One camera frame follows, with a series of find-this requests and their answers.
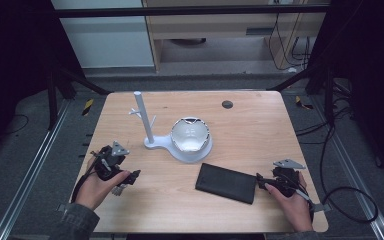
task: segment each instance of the black curtain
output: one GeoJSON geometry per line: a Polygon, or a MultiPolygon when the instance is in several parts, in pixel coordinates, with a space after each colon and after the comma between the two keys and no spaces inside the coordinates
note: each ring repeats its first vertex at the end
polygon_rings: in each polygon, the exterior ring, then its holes
{"type": "MultiPolygon", "coordinates": [[[[310,64],[331,64],[334,77],[351,81],[356,118],[384,166],[384,1],[360,2],[332,1],[337,8],[323,22],[310,64]]],[[[313,75],[311,90],[323,87],[324,80],[322,73],[313,75]]]]}
{"type": "MultiPolygon", "coordinates": [[[[17,103],[47,88],[44,66],[33,47],[37,36],[61,66],[84,77],[59,19],[32,17],[29,12],[35,10],[54,7],[49,0],[0,0],[0,136],[17,103]]],[[[60,81],[70,83],[69,79],[60,81]]]]}

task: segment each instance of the white cabinet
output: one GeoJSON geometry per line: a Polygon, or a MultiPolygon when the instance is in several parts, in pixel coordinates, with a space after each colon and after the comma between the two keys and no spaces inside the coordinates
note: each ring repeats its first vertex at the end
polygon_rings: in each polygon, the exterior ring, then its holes
{"type": "MultiPolygon", "coordinates": [[[[267,5],[271,0],[142,0],[145,7],[171,6],[226,6],[226,5],[267,5]]],[[[329,3],[330,0],[293,0],[293,4],[329,3]]],[[[186,15],[186,16],[150,16],[147,18],[148,29],[154,52],[154,62],[159,68],[164,39],[182,38],[237,38],[247,37],[252,30],[270,39],[277,66],[287,65],[287,56],[296,37],[317,36],[324,19],[324,13],[282,13],[279,14],[226,14],[226,15],[186,15]]]]}
{"type": "MultiPolygon", "coordinates": [[[[52,0],[55,9],[142,7],[140,0],[52,0]]],[[[66,18],[61,23],[84,69],[153,67],[144,17],[66,18]]]]}

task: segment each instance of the black cable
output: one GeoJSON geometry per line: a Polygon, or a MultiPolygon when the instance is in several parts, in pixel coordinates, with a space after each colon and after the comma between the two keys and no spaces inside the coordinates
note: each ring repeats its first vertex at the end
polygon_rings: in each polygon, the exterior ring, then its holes
{"type": "Polygon", "coordinates": [[[269,37],[269,52],[270,52],[270,55],[271,55],[271,57],[272,57],[272,59],[273,59],[273,62],[274,62],[274,65],[275,65],[276,69],[277,69],[277,70],[287,70],[287,69],[289,69],[289,68],[291,68],[291,67],[299,66],[299,64],[293,64],[293,63],[290,63],[289,60],[288,60],[288,58],[286,57],[285,48],[284,48],[284,46],[283,46],[282,38],[280,37],[279,24],[278,24],[278,22],[279,22],[279,13],[276,14],[276,21],[275,21],[275,23],[274,23],[272,33],[270,34],[270,37],[269,37]],[[279,36],[279,42],[280,42],[280,45],[281,45],[281,47],[282,47],[283,57],[284,57],[285,60],[290,64],[290,66],[287,67],[287,68],[280,68],[280,67],[278,67],[278,66],[276,65],[276,61],[275,61],[275,59],[274,59],[274,55],[273,55],[273,52],[272,52],[272,49],[271,49],[271,39],[272,39],[272,36],[273,36],[273,34],[274,34],[275,29],[277,29],[277,34],[278,34],[278,36],[279,36]]]}
{"type": "Polygon", "coordinates": [[[306,50],[304,51],[304,53],[295,53],[295,48],[296,48],[296,46],[297,46],[297,43],[298,43],[298,40],[299,40],[299,37],[296,37],[295,38],[295,41],[294,41],[294,44],[292,45],[292,49],[291,49],[291,56],[292,56],[292,58],[293,59],[295,59],[295,60],[297,60],[297,61],[302,61],[302,60],[304,60],[304,58],[305,57],[309,57],[311,54],[310,53],[308,53],[308,49],[309,49],[309,47],[308,47],[308,44],[309,44],[309,37],[307,37],[307,44],[306,44],[306,46],[305,46],[305,48],[306,48],[306,50]]]}
{"type": "Polygon", "coordinates": [[[304,69],[307,68],[308,62],[310,61],[310,37],[307,37],[307,43],[305,44],[305,54],[304,54],[304,69]]]}
{"type": "Polygon", "coordinates": [[[9,134],[13,134],[13,133],[16,133],[16,132],[19,132],[21,131],[21,129],[25,128],[27,126],[27,124],[29,123],[29,117],[27,117],[26,115],[24,114],[15,114],[14,117],[24,117],[26,119],[26,122],[23,124],[23,126],[19,127],[18,129],[16,130],[13,130],[13,131],[10,131],[10,132],[5,132],[4,134],[5,135],[9,135],[9,134]]]}
{"type": "Polygon", "coordinates": [[[335,96],[342,96],[344,98],[350,98],[351,96],[340,91],[340,90],[337,90],[337,89],[333,89],[333,94],[335,94],[335,96]]]}
{"type": "Polygon", "coordinates": [[[319,144],[324,144],[324,142],[312,142],[312,143],[308,143],[308,142],[298,142],[299,144],[307,144],[307,145],[319,145],[319,144]]]}
{"type": "Polygon", "coordinates": [[[329,141],[329,138],[330,138],[330,135],[333,135],[333,132],[335,129],[335,126],[332,125],[330,128],[329,128],[329,131],[328,131],[328,134],[326,135],[326,139],[325,139],[325,143],[323,145],[323,149],[322,149],[322,155],[320,157],[320,165],[319,165],[319,171],[320,171],[320,183],[322,185],[322,188],[323,188],[323,192],[325,193],[325,197],[323,198],[323,201],[322,201],[322,204],[326,204],[327,201],[330,202],[330,204],[332,204],[333,207],[335,207],[340,213],[342,213],[345,217],[347,217],[348,219],[351,219],[355,222],[359,222],[359,223],[371,223],[372,221],[374,221],[377,216],[379,215],[379,210],[378,210],[378,207],[374,201],[374,199],[372,197],[370,197],[367,193],[361,191],[360,189],[358,188],[354,188],[354,187],[349,187],[349,186],[342,186],[342,187],[337,187],[333,190],[331,190],[330,192],[327,192],[326,190],[326,185],[325,185],[325,182],[324,182],[324,178],[323,178],[323,160],[324,160],[324,155],[325,155],[325,152],[326,152],[326,146],[327,146],[327,142],[329,141]],[[364,196],[366,196],[373,204],[373,206],[375,207],[375,213],[373,214],[373,217],[370,218],[370,219],[359,219],[359,218],[356,218],[356,217],[353,217],[351,216],[350,214],[346,213],[344,210],[342,210],[332,199],[329,199],[329,197],[337,192],[337,191],[340,191],[340,190],[351,190],[351,191],[356,191],[356,192],[359,192],[361,194],[363,194],[364,196]]]}
{"type": "MultiPolygon", "coordinates": [[[[349,110],[351,108],[349,107],[344,107],[343,109],[339,110],[338,112],[336,112],[334,114],[334,117],[335,119],[341,119],[343,116],[341,117],[338,117],[341,113],[345,112],[346,110],[349,110]]],[[[310,126],[310,127],[307,127],[307,128],[304,128],[304,129],[300,129],[300,130],[296,130],[295,133],[296,133],[296,136],[299,137],[299,136],[303,136],[303,135],[307,135],[307,134],[310,134],[310,133],[313,133],[319,129],[321,129],[322,127],[326,126],[328,124],[328,122],[323,122],[323,123],[319,123],[319,124],[316,124],[316,125],[313,125],[313,126],[310,126]]]]}
{"type": "Polygon", "coordinates": [[[338,114],[335,114],[335,119],[336,120],[342,119],[344,116],[346,116],[347,114],[351,114],[352,112],[353,111],[352,111],[351,107],[345,107],[341,110],[341,112],[338,112],[338,114]]]}
{"type": "Polygon", "coordinates": [[[76,183],[76,186],[74,187],[73,194],[71,195],[71,203],[74,203],[77,198],[77,194],[79,193],[80,188],[82,187],[83,183],[86,181],[86,179],[93,173],[92,170],[95,168],[95,165],[98,161],[98,157],[95,158],[93,163],[90,165],[89,169],[86,171],[85,174],[79,179],[79,181],[76,183]]]}

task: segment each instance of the wire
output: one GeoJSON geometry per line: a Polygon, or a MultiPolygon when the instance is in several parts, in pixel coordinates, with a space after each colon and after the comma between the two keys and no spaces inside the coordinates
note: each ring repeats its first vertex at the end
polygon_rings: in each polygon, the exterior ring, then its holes
{"type": "Polygon", "coordinates": [[[307,144],[307,145],[319,145],[319,144],[324,144],[324,142],[312,142],[312,143],[308,143],[308,142],[298,142],[299,144],[307,144]]]}
{"type": "MultiPolygon", "coordinates": [[[[346,115],[347,113],[349,113],[348,111],[351,110],[350,107],[344,107],[342,108],[341,110],[339,110],[338,112],[336,112],[334,114],[334,117],[335,119],[342,119],[344,115],[346,115]]],[[[319,123],[319,124],[316,124],[316,125],[313,125],[313,126],[310,126],[310,127],[307,127],[307,128],[304,128],[304,129],[300,129],[300,130],[296,130],[295,133],[296,133],[296,136],[299,137],[299,136],[304,136],[304,135],[307,135],[307,134],[310,134],[310,133],[313,133],[313,132],[316,132],[317,130],[321,129],[322,127],[326,126],[328,124],[328,122],[323,122],[323,123],[319,123]]]]}
{"type": "Polygon", "coordinates": [[[291,50],[291,56],[293,59],[301,61],[301,69],[304,70],[307,68],[308,61],[310,60],[310,37],[306,37],[306,44],[305,44],[305,50],[304,53],[295,53],[295,48],[297,46],[299,37],[295,38],[294,44],[292,45],[292,50],[291,50]]]}
{"type": "Polygon", "coordinates": [[[352,112],[353,111],[352,111],[351,107],[345,107],[341,110],[341,112],[338,112],[337,114],[335,114],[335,119],[336,120],[342,119],[344,116],[351,114],[352,112]]]}
{"type": "Polygon", "coordinates": [[[348,219],[351,219],[351,220],[353,220],[355,222],[359,222],[359,223],[371,223],[379,215],[379,210],[378,210],[378,207],[377,207],[374,199],[372,197],[370,197],[367,193],[361,191],[358,188],[349,187],[349,186],[337,187],[337,188],[331,190],[330,192],[327,192],[327,190],[326,190],[326,185],[325,185],[324,178],[323,178],[323,160],[324,160],[324,155],[326,152],[327,143],[328,143],[331,135],[333,136],[334,129],[335,129],[334,125],[332,125],[329,128],[328,134],[326,135],[326,139],[325,139],[325,142],[323,144],[322,155],[320,157],[320,165],[319,165],[320,183],[322,185],[323,192],[325,193],[325,197],[323,198],[322,204],[324,205],[324,204],[326,204],[327,201],[329,201],[332,204],[332,206],[334,206],[340,213],[342,213],[348,219]],[[356,192],[363,194],[366,198],[368,198],[372,202],[373,206],[375,207],[375,213],[373,214],[373,217],[370,219],[360,219],[360,218],[353,217],[350,214],[346,213],[344,210],[342,210],[332,199],[330,199],[330,196],[333,193],[338,192],[340,190],[356,191],[356,192]]]}
{"type": "Polygon", "coordinates": [[[291,67],[296,67],[296,66],[300,66],[300,64],[295,64],[295,63],[291,63],[289,62],[288,58],[286,57],[286,51],[285,51],[285,47],[283,46],[283,42],[282,42],[282,38],[280,37],[280,32],[279,32],[279,13],[276,14],[276,21],[274,23],[274,26],[273,26],[273,30],[272,30],[272,33],[270,34],[270,37],[269,37],[269,51],[270,51],[270,55],[273,59],[273,62],[274,62],[274,65],[275,67],[277,68],[277,70],[287,70],[291,67]],[[271,49],[271,39],[272,39],[272,36],[274,34],[274,31],[275,29],[277,30],[277,35],[279,37],[279,42],[280,42],[280,46],[282,47],[282,52],[283,52],[283,57],[285,58],[286,62],[288,62],[288,64],[290,65],[289,67],[287,68],[280,68],[276,65],[276,61],[274,60],[274,55],[273,55],[273,52],[272,52],[272,49],[271,49]]]}
{"type": "Polygon", "coordinates": [[[350,98],[348,98],[348,97],[340,97],[340,98],[337,98],[337,99],[335,99],[335,101],[333,101],[333,104],[336,104],[337,102],[339,102],[339,101],[346,101],[346,102],[350,102],[350,98]]]}
{"type": "Polygon", "coordinates": [[[92,175],[92,174],[94,174],[94,173],[96,173],[96,171],[89,173],[88,176],[90,176],[90,175],[92,175]]]}
{"type": "Polygon", "coordinates": [[[24,114],[15,114],[14,117],[24,117],[26,119],[26,122],[23,124],[23,126],[19,127],[16,130],[13,130],[13,131],[10,131],[10,132],[5,132],[4,133],[5,135],[9,135],[9,134],[13,134],[13,133],[21,131],[21,129],[25,128],[27,126],[27,124],[29,123],[29,117],[27,117],[24,114]]]}
{"type": "Polygon", "coordinates": [[[96,163],[98,162],[99,157],[96,156],[93,163],[90,165],[89,169],[86,171],[86,173],[79,179],[79,181],[76,183],[76,186],[74,187],[73,194],[71,195],[71,202],[74,203],[77,198],[77,194],[79,193],[80,187],[83,185],[83,183],[86,181],[86,179],[92,175],[95,172],[92,172],[92,170],[95,168],[96,163]]]}

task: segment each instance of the aluminum rail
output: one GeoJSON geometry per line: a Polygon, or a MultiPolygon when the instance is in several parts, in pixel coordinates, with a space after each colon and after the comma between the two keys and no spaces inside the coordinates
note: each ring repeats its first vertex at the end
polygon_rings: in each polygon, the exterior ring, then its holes
{"type": "Polygon", "coordinates": [[[320,13],[331,9],[330,4],[290,5],[231,5],[231,6],[186,6],[186,7],[143,7],[105,9],[58,9],[54,11],[30,11],[30,16],[58,18],[133,17],[168,15],[216,15],[257,13],[320,13]]]}
{"type": "Polygon", "coordinates": [[[36,156],[33,159],[33,162],[30,165],[29,170],[27,171],[23,181],[21,182],[20,187],[17,190],[14,198],[12,199],[11,204],[5,212],[5,215],[0,221],[0,240],[7,239],[12,227],[14,226],[15,221],[18,218],[18,215],[21,212],[21,209],[24,206],[24,203],[29,196],[29,193],[33,187],[34,182],[36,181],[37,176],[39,175],[40,169],[42,168],[43,163],[49,153],[49,150],[52,147],[52,144],[55,141],[55,138],[61,128],[62,123],[67,114],[68,107],[70,105],[70,100],[64,100],[59,112],[59,118],[56,122],[53,129],[47,132],[39,150],[36,153],[36,156]]]}

